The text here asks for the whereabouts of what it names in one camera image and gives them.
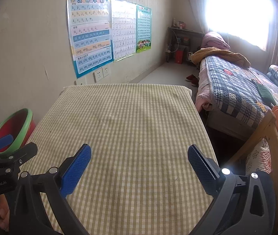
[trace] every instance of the red shoe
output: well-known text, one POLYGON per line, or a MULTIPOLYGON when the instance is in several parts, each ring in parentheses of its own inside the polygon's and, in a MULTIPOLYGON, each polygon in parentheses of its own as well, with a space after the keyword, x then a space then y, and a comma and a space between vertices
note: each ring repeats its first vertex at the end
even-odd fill
POLYGON ((199 80, 198 80, 196 77, 194 77, 194 78, 191 80, 191 85, 193 85, 193 86, 199 86, 199 80))
POLYGON ((190 82, 194 78, 195 78, 195 76, 193 74, 191 74, 190 76, 186 77, 186 80, 190 82))

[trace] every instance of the wall socket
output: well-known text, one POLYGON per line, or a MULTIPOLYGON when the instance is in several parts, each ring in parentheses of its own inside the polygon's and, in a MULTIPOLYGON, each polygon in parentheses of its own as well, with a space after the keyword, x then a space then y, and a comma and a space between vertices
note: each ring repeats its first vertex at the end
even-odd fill
POLYGON ((75 82, 74 82, 74 84, 75 84, 76 86, 79 86, 79 85, 87 85, 86 77, 84 76, 84 77, 81 77, 81 78, 79 78, 79 79, 76 79, 75 82))
POLYGON ((96 70, 94 73, 93 73, 93 77, 95 79, 95 82, 98 82, 99 80, 103 79, 103 71, 102 71, 102 68, 96 70))
POLYGON ((110 68, 109 68, 108 64, 102 66, 102 70, 103 70, 103 76, 104 77, 110 74, 110 68))

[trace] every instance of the yellow blanket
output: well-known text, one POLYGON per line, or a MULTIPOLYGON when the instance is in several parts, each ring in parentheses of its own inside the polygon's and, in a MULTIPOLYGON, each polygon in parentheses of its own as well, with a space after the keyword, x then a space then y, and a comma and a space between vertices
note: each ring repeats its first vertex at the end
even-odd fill
POLYGON ((218 56, 243 68, 249 68, 251 66, 250 62, 243 55, 219 48, 201 48, 201 50, 191 56, 191 61, 194 64, 198 64, 207 56, 218 56))

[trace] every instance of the pinyin alphabet poster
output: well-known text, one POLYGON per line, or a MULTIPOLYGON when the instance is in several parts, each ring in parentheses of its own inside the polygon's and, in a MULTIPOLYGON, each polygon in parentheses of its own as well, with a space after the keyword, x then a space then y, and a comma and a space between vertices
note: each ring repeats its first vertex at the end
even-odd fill
POLYGON ((137 4, 111 0, 114 61, 136 53, 137 4))
POLYGON ((148 7, 137 5, 137 53, 151 49, 151 23, 152 10, 148 7))
POLYGON ((76 77, 113 61, 111 0, 67 0, 68 32, 76 77))

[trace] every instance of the desk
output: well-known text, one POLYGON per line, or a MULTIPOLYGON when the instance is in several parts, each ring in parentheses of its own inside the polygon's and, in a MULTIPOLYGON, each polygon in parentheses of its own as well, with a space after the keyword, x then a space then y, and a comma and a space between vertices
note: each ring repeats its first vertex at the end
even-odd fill
POLYGON ((174 51, 178 48, 175 34, 177 38, 189 38, 189 42, 187 44, 179 43, 179 48, 183 48, 185 50, 183 60, 187 60, 188 52, 196 51, 196 49, 201 46, 202 39, 205 35, 204 33, 197 31, 168 27, 167 49, 170 52, 166 52, 166 62, 169 62, 169 60, 174 56, 174 51))
POLYGON ((66 87, 29 138, 38 154, 21 170, 44 173, 87 143, 91 161, 67 200, 90 234, 189 234, 212 197, 188 147, 216 161, 191 94, 170 85, 66 87))

